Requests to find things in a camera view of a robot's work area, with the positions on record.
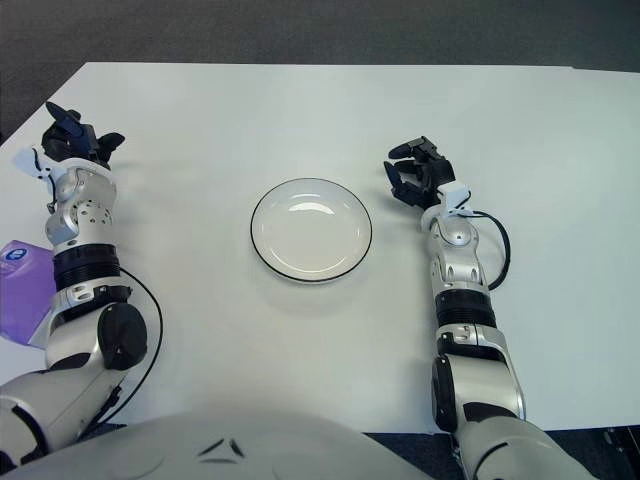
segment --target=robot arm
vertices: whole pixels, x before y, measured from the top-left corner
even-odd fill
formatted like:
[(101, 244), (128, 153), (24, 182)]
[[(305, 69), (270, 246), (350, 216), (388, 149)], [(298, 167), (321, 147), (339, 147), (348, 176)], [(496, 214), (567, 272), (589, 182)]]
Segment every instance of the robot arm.
[[(499, 280), (489, 284), (476, 254), (478, 231), (468, 220), (488, 215), (470, 208), (469, 189), (429, 140), (422, 137), (389, 152), (391, 159), (406, 157), (411, 159), (385, 162), (385, 169), (393, 195), (425, 209), (421, 227), (438, 322), (433, 416), (453, 436), (466, 478), (593, 478), (526, 421), (524, 395), (489, 298), (506, 275), (508, 259)], [(400, 173), (416, 175), (420, 185), (404, 182)]]
[(115, 404), (118, 385), (147, 350), (113, 238), (116, 186), (107, 162), (124, 137), (98, 140), (77, 112), (47, 109), (56, 121), (42, 147), (21, 151), (15, 163), (53, 195), (46, 234), (57, 293), (39, 333), (47, 369), (0, 387), (0, 473), (77, 441)]

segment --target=purple package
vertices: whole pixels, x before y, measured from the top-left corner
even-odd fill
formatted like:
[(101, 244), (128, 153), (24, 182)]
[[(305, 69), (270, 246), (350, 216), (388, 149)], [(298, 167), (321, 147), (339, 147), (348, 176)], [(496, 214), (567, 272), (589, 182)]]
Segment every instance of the purple package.
[(51, 250), (13, 240), (0, 250), (0, 335), (31, 342), (56, 293)]

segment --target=floor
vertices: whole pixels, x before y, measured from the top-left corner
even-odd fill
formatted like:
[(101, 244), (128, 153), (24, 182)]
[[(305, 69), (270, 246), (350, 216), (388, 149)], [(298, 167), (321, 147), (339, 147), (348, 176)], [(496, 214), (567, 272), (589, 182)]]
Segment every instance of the floor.
[[(640, 72), (640, 2), (0, 0), (0, 143), (88, 61)], [(436, 478), (461, 478), (444, 436), (372, 436)], [(552, 436), (599, 478), (634, 478), (602, 430)]]

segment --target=white table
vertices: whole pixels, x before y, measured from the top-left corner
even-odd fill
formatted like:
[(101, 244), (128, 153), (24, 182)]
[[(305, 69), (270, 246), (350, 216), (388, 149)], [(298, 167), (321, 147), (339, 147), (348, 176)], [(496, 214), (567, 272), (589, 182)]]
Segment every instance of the white table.
[[(157, 367), (120, 420), (257, 402), (361, 431), (433, 431), (419, 212), (391, 198), (382, 168), (391, 147), (424, 134), (471, 186), (472, 205), (510, 232), (511, 271), (492, 301), (529, 419), (640, 422), (639, 75), (106, 63), (85, 65), (52, 100), (99, 134), (127, 137), (112, 159), (118, 252), (166, 315)], [(2, 245), (47, 246), (47, 194), (9, 159), (50, 121), (41, 108), (0, 148)], [(256, 202), (296, 177), (341, 183), (371, 215), (367, 258), (334, 283), (293, 284), (253, 251)], [(478, 225), (493, 278), (498, 236)], [(154, 310), (134, 295), (152, 344)], [(41, 352), (0, 343), (0, 383), (42, 364)]]

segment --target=plate rim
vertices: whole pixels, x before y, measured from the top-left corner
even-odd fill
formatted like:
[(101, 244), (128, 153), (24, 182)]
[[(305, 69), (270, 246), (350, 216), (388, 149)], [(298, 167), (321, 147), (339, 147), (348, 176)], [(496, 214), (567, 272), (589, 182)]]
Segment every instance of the plate rim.
[[(349, 269), (349, 270), (345, 270), (344, 272), (342, 272), (339, 275), (334, 275), (333, 277), (328, 277), (328, 278), (321, 278), (318, 280), (309, 280), (306, 278), (298, 278), (298, 277), (294, 277), (291, 275), (287, 275), (284, 272), (281, 272), (280, 270), (278, 270), (277, 268), (273, 267), (269, 262), (267, 262), (264, 257), (260, 254), (260, 251), (258, 250), (258, 247), (256, 246), (256, 241), (253, 238), (253, 219), (256, 215), (256, 211), (258, 210), (258, 207), (260, 206), (260, 204), (262, 203), (262, 200), (265, 199), (265, 197), (267, 195), (269, 195), (271, 192), (273, 192), (276, 188), (281, 187), (282, 185), (285, 185), (287, 183), (291, 183), (291, 182), (295, 182), (298, 180), (320, 180), (322, 182), (327, 182), (327, 183), (332, 183), (344, 190), (346, 190), (347, 192), (349, 192), (351, 195), (353, 195), (353, 198), (355, 198), (358, 203), (360, 205), (362, 205), (362, 208), (364, 209), (364, 213), (367, 216), (367, 220), (369, 221), (369, 231), (371, 232), (371, 234), (369, 235), (369, 244), (367, 245), (366, 250), (364, 251), (364, 253), (362, 254), (362, 257), (360, 257), (360, 259)], [(256, 203), (256, 206), (253, 208), (253, 213), (251, 214), (251, 220), (249, 222), (249, 235), (251, 235), (251, 244), (253, 245), (253, 249), (256, 251), (256, 253), (258, 254), (258, 257), (260, 257), (260, 260), (262, 260), (262, 262), (269, 267), (271, 270), (273, 270), (274, 272), (276, 272), (278, 275), (282, 275), (283, 277), (286, 277), (290, 280), (295, 280), (297, 282), (303, 282), (303, 283), (324, 283), (324, 282), (329, 282), (331, 280), (335, 280), (337, 278), (343, 277), (345, 276), (347, 273), (351, 272), (352, 270), (354, 270), (358, 265), (360, 265), (362, 263), (362, 261), (365, 259), (365, 257), (367, 256), (367, 254), (369, 253), (369, 249), (371, 248), (371, 242), (373, 241), (373, 223), (371, 222), (371, 216), (369, 215), (369, 211), (367, 210), (367, 207), (365, 207), (364, 203), (362, 203), (362, 201), (358, 198), (358, 196), (353, 193), (351, 190), (349, 190), (347, 187), (345, 187), (344, 185), (340, 185), (337, 182), (334, 182), (332, 180), (327, 180), (326, 178), (319, 178), (319, 177), (298, 177), (298, 178), (292, 178), (290, 180), (285, 180), (284, 182), (279, 183), (278, 185), (276, 185), (275, 187), (269, 189), (264, 195), (262, 195), (262, 197), (260, 197), (260, 200), (258, 200), (258, 202)]]

